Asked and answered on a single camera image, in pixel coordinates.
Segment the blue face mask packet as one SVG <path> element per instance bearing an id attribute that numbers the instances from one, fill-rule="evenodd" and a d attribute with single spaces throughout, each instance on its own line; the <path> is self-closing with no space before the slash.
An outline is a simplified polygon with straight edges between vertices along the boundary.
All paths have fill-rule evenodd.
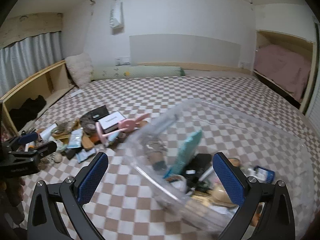
<path id="1" fill-rule="evenodd" d="M 68 149 L 80 148 L 82 144 L 82 136 L 83 136 L 83 128 L 79 128 L 72 131 L 67 148 Z"/>

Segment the beige smooth stone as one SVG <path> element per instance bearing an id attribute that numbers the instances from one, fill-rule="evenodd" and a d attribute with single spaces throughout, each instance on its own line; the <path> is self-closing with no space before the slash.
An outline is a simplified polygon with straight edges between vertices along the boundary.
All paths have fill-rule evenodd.
<path id="1" fill-rule="evenodd" d="M 55 156 L 54 156 L 54 163 L 60 163 L 63 159 L 63 156 L 61 153 L 55 153 Z"/>

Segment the black clothing on shelf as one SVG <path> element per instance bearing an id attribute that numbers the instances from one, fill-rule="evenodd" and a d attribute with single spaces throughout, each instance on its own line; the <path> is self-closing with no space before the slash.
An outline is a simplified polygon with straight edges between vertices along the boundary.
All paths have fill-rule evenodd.
<path id="1" fill-rule="evenodd" d="M 16 129 L 19 131 L 29 121 L 36 119 L 46 103 L 44 97 L 39 95 L 36 99 L 28 98 L 19 109 L 11 109 L 9 114 Z"/>

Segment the wooden bedside shelf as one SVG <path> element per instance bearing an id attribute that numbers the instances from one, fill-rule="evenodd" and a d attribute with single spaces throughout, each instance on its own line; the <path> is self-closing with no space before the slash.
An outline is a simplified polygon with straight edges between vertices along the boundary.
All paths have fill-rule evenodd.
<path id="1" fill-rule="evenodd" d="M 43 113 L 62 96 L 69 92 L 74 85 L 68 78 L 66 62 L 64 60 L 52 64 L 43 70 L 36 72 L 1 97 L 3 101 L 3 124 L 12 135 L 19 135 L 23 130 L 28 130 L 36 120 L 27 122 L 24 127 L 17 129 L 11 119 L 9 111 L 20 108 L 28 99 L 35 99 L 38 95 L 44 97 L 45 107 L 37 114 Z"/>

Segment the black flat box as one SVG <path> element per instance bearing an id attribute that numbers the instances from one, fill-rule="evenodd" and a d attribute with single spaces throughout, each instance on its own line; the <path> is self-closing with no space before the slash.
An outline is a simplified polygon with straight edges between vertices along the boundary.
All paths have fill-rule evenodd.
<path id="1" fill-rule="evenodd" d="M 107 115 L 109 115 L 109 111 L 105 105 L 95 108 L 87 113 L 87 116 L 93 121 L 97 121 Z"/>

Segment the grey curtain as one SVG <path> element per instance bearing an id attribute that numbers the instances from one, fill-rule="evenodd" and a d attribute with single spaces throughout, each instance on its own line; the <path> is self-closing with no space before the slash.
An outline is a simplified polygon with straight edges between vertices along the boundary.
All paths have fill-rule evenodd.
<path id="1" fill-rule="evenodd" d="M 60 31 L 28 37 L 1 49 L 1 96 L 62 59 Z"/>

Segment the white Chanel box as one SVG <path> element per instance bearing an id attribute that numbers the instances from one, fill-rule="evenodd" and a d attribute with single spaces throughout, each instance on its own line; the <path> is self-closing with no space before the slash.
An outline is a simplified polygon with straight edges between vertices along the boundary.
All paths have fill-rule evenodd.
<path id="1" fill-rule="evenodd" d="M 118 128 L 118 124 L 125 119 L 125 116 L 116 111 L 99 119 L 98 124 L 104 133 L 109 133 L 115 131 Z"/>

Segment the white fluffy pillow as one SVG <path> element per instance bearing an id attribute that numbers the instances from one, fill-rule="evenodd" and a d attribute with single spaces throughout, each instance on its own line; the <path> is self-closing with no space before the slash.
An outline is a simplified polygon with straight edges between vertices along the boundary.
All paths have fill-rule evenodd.
<path id="1" fill-rule="evenodd" d="M 91 82 L 93 73 L 90 56 L 87 53 L 81 53 L 66 57 L 65 62 L 74 83 L 81 89 L 85 88 Z"/>

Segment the pink bunny phone stand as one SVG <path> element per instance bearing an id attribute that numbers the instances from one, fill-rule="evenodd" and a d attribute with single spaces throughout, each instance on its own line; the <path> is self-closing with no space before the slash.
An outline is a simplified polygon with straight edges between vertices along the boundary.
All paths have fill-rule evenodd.
<path id="1" fill-rule="evenodd" d="M 103 130 L 99 127 L 98 122 L 96 122 L 95 127 L 96 127 L 96 131 L 97 131 L 97 135 L 98 135 L 101 143 L 106 146 L 109 143 L 109 137 L 111 135 L 113 135 L 114 133 L 119 133 L 119 132 L 124 132 L 124 133 L 132 132 L 136 128 L 138 128 L 138 126 L 139 126 L 138 124 L 141 121 L 143 121 L 149 117 L 150 117 L 150 113 L 145 113 L 145 114 L 142 114 L 136 118 L 131 118 L 131 119 L 126 118 L 125 120 L 121 121 L 118 124 L 118 128 L 115 131 L 109 132 L 109 133 L 104 133 Z"/>

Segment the clear plastic storage bin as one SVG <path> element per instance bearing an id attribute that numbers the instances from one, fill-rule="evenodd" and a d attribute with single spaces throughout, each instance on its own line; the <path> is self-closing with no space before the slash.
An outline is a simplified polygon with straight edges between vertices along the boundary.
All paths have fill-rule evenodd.
<path id="1" fill-rule="evenodd" d="M 306 146 L 247 114 L 188 100 L 124 149 L 161 206 L 218 239 L 300 239 L 312 221 Z"/>

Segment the cardboard tube with twine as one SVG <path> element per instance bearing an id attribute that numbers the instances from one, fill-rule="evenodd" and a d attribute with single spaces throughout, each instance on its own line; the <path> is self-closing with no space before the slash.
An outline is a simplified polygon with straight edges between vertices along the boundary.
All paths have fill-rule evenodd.
<path id="1" fill-rule="evenodd" d="M 146 155 L 152 169 L 158 174 L 163 174 L 167 170 L 165 155 L 167 147 L 163 140 L 154 134 L 148 134 L 142 140 L 144 154 Z"/>

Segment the pink blanket in alcove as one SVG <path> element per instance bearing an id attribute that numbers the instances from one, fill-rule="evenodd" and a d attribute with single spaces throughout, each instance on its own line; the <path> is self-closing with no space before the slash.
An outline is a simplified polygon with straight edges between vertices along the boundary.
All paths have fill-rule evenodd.
<path id="1" fill-rule="evenodd" d="M 289 92 L 297 101 L 303 97 L 310 69 L 310 60 L 276 44 L 259 48 L 255 55 L 254 70 Z"/>

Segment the hanging white paper bag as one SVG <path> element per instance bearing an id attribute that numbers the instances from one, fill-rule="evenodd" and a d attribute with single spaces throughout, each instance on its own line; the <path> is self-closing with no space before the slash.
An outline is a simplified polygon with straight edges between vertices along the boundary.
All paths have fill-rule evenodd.
<path id="1" fill-rule="evenodd" d="M 110 27 L 119 29 L 124 26 L 123 4 L 121 1 L 114 1 L 110 10 Z"/>

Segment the grey headboard panel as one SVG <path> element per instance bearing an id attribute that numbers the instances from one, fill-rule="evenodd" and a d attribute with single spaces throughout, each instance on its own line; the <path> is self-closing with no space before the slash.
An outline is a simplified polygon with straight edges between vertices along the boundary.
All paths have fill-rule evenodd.
<path id="1" fill-rule="evenodd" d="M 132 63 L 198 63 L 237 67 L 241 46 L 215 38 L 182 34 L 146 34 L 129 38 Z"/>

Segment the wall power socket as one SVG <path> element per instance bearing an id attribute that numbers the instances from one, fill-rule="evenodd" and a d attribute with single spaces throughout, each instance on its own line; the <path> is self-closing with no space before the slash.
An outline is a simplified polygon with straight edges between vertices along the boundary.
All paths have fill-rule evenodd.
<path id="1" fill-rule="evenodd" d="M 131 61 L 129 57 L 118 57 L 115 59 L 116 66 L 126 66 L 130 64 L 131 64 Z"/>

